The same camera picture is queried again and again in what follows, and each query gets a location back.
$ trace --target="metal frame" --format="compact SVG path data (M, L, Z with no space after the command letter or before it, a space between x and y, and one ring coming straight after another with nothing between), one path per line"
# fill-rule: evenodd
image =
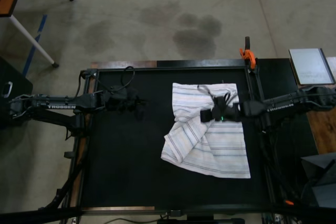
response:
M248 86L248 91L250 98L254 99L255 88L261 88L261 82L257 74L252 73L248 69L248 62L244 60L183 60L183 61L157 61L156 67L141 67L136 68L137 71L169 71L169 70L188 70L188 69L241 69L244 70L246 76L246 82ZM110 68L110 69L97 69L96 78L99 79L100 73L109 72L109 71L123 71L123 68L127 67L125 65L119 65L118 68ZM88 92L90 79L86 79L85 81L85 89L84 93ZM97 91L99 83L95 80L95 85L93 92ZM258 90L258 94L260 97L264 97L263 91ZM271 203L275 203L275 195L272 185L272 179L269 172L269 168L264 165L265 169L265 177L266 184L268 187L268 195ZM85 168L81 173L81 184L79 188L79 198L77 201L77 206L80 205L81 195L82 195L82 184L85 177ZM82 208L83 215L158 215L165 214L167 211L172 209L155 209L154 207L102 207L102 208ZM183 214L195 214L195 213L232 213L232 212L268 212L270 211L269 205L203 205L197 206L190 209L183 209Z

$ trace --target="black table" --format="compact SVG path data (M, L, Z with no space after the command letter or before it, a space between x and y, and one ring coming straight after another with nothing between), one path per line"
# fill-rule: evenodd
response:
M77 138L71 169L88 146L88 163L74 183L64 206L80 206L87 214L163 214L169 210L207 213L267 211L283 198L260 153L260 133L254 123L243 122L251 179L223 179L178 168L160 159L163 136L174 116L172 83L236 83L239 99L264 95L265 99L297 90L289 59L261 59L262 93L243 60L115 62L94 66L108 86L120 83L122 68L137 68L132 86L149 105L143 122L132 113L99 113L90 118L90 137ZM87 79L85 92L100 90ZM276 146L281 173L293 187L306 182L299 157L318 153L305 115L284 123Z

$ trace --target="floor stain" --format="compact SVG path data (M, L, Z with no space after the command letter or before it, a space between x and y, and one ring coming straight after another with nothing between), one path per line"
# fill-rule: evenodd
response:
M207 15L201 18L198 23L198 28L202 31L205 31L210 36L217 37L222 32L222 23L213 16Z
M177 22L189 29L179 30L173 41L181 56L187 59L209 59L215 56L215 37L222 32L222 23L211 15L199 19L193 14L182 14Z
M177 31L173 41L183 57L208 59L215 56L216 45L214 38L201 30Z
M84 46L84 49L94 57L95 54L100 54L115 46L110 30L111 23L108 20L94 23L85 29L83 36L76 42Z
M165 25L181 11L178 2L155 5L140 11L139 21L150 25Z
M146 59L147 56L145 54L144 51L144 45L146 42L146 35L145 34L132 34L128 36L128 40L130 42L130 44L132 45L132 47L140 53L140 55L142 56L143 59Z
M177 22L180 26L195 27L198 24L198 17L194 14L184 13L177 19Z

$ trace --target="concrete floor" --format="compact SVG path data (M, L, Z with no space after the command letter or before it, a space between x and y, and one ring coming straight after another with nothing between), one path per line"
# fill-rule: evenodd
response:
M240 58L245 36L258 58L317 47L336 56L334 0L18 0L14 15L33 36L48 15L40 44L60 67L35 52L27 75L34 93L74 94L79 71L94 61ZM5 18L0 31L0 55L22 71L31 44ZM63 152L73 139L64 138L64 128L34 121L0 132L0 212L50 202L68 176Z

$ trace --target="black cable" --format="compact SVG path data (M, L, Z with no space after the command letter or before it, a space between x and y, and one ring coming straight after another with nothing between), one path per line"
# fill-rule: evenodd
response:
M79 76L78 76L78 87L77 87L77 91L76 91L76 94L73 98L69 99L68 101L73 101L74 99L77 98L78 94L79 94L79 90L80 90L80 79L82 77L82 72L79 73Z
M129 80L129 82L127 82L126 84L123 84L123 76L124 76L124 74L125 74L125 72L126 72L127 69L132 69L132 70L133 70L133 75L132 75L131 80ZM122 75L121 75L121 77L120 77L120 82L121 82L121 84L122 84L122 87L120 87L120 88L117 89L117 90L112 90L111 88L107 87L104 83L102 83L96 76L94 76L94 75L91 74L91 73L90 73L90 76L92 76L93 78L95 78L95 79L98 81L98 83L99 83L100 85L103 86L103 88L105 88L107 91L109 91L111 94L113 94L113 93L115 93L115 92L118 92L118 91L120 91L120 90L126 88L126 87L133 81L134 76L135 76L135 69L134 69L134 67L132 67L132 66L128 66L128 67L124 68L124 70L123 70L123 72L122 72Z
M163 216L162 218L160 219L157 219L157 220L150 220L150 221L134 221L134 220L128 220L128 219L124 219L124 218L118 218L118 219L113 219L113 220L109 220L107 222L104 222L103 224L108 224L108 223L111 223L111 222L114 222L114 221L117 221L117 220L123 220L123 221L128 221L130 223L134 223L134 224L148 224L148 223L152 223L152 222L156 222L156 221L159 221L159 220L162 220L164 218L168 217L168 215L165 215Z
M128 70L128 69L132 69L133 70L133 75L132 75L131 79L129 80L129 82L127 82L126 84L124 84L123 77L124 77L124 74L126 73L126 70ZM118 91L126 88L129 84L131 84L131 82L134 79L134 76L135 76L135 69L134 69L134 67L132 67L132 66L125 67L125 69L123 70L123 72L121 74L121 77L120 77L120 83L121 83L122 87L119 88L119 89L117 89L117 90L113 90L113 92L118 92Z

